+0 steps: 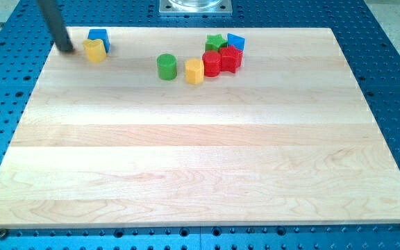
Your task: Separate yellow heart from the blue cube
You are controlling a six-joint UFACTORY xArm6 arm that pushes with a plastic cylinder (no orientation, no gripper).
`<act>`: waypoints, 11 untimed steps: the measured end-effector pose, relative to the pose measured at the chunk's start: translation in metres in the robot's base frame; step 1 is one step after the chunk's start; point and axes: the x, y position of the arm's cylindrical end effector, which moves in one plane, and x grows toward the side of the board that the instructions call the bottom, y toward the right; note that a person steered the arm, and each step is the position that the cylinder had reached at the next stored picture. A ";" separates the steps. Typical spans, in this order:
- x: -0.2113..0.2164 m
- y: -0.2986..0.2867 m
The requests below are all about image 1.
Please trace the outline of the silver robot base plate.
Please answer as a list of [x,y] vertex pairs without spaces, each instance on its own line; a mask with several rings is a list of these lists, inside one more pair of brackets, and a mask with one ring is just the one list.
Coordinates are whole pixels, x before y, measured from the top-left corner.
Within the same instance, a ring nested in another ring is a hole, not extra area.
[[231,0],[158,0],[158,10],[163,16],[228,16],[233,13]]

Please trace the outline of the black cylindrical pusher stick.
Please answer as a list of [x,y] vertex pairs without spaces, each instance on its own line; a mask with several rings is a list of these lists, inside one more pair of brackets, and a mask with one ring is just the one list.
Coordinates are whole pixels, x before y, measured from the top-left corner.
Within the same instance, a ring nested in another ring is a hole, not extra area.
[[57,1],[37,0],[36,2],[57,50],[63,53],[72,53],[74,46],[67,32]]

